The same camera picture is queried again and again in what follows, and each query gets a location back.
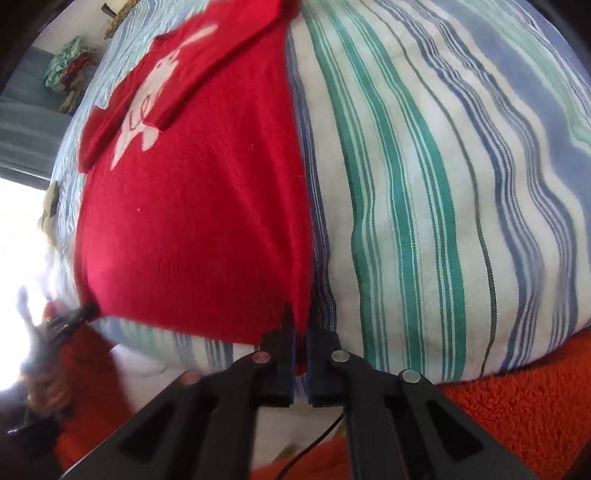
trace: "white bunny graphic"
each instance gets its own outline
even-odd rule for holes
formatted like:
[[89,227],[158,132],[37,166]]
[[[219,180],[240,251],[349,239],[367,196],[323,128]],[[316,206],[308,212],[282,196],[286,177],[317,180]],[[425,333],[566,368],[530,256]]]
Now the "white bunny graphic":
[[178,54],[186,45],[196,42],[208,35],[211,35],[217,29],[217,25],[210,25],[202,28],[198,32],[187,38],[180,46],[171,53],[160,59],[154,66],[152,71],[148,74],[142,86],[138,89],[134,96],[129,110],[125,115],[123,124],[121,125],[121,133],[115,144],[115,153],[111,161],[111,170],[113,170],[121,157],[125,154],[127,147],[136,135],[142,134],[142,150],[148,151],[158,140],[160,131],[157,128],[149,127],[144,124],[144,119],[154,107],[160,93],[164,89],[164,85],[172,76],[174,69],[178,65]]

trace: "bed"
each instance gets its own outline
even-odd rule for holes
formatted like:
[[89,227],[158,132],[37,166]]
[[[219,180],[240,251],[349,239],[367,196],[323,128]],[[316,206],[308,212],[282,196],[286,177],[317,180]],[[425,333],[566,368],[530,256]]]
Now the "bed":
[[[156,35],[203,7],[139,1],[66,132],[51,278],[71,306],[86,118]],[[388,38],[383,58],[372,30]],[[471,380],[588,325],[589,77],[525,0],[310,0],[286,56],[314,223],[311,314],[344,348],[385,371]],[[94,326],[204,372],[255,349],[115,317]]]

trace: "orange fabric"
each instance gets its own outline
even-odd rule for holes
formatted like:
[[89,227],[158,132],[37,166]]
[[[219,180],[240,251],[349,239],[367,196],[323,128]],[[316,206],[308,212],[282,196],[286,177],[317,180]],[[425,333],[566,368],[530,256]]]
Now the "orange fabric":
[[[52,315],[46,307],[44,317]],[[121,427],[132,416],[119,383],[111,345],[83,325],[64,345],[60,361],[72,389],[73,415],[60,422],[54,454],[64,470]]]
[[[591,437],[591,329],[528,368],[441,389],[540,480],[560,480]],[[255,470],[251,480],[274,480],[289,460]],[[349,478],[346,441],[337,439],[312,450],[285,480]]]

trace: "bright window light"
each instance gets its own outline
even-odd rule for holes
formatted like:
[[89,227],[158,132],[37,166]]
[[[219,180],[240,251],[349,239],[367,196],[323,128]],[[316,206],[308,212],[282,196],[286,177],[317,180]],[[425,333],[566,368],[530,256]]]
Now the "bright window light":
[[46,264],[47,241],[37,229],[44,192],[0,179],[0,390],[10,387],[28,355],[29,339],[17,309],[17,292],[26,286],[35,323],[45,300],[36,277]]

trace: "wall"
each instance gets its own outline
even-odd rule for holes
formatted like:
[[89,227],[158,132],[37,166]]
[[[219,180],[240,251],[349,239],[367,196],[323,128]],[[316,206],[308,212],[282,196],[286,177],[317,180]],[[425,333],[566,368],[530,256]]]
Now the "wall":
[[112,20],[100,10],[104,3],[105,0],[74,0],[47,26],[33,45],[55,54],[72,38],[81,35],[104,48],[108,41],[103,40],[103,37]]

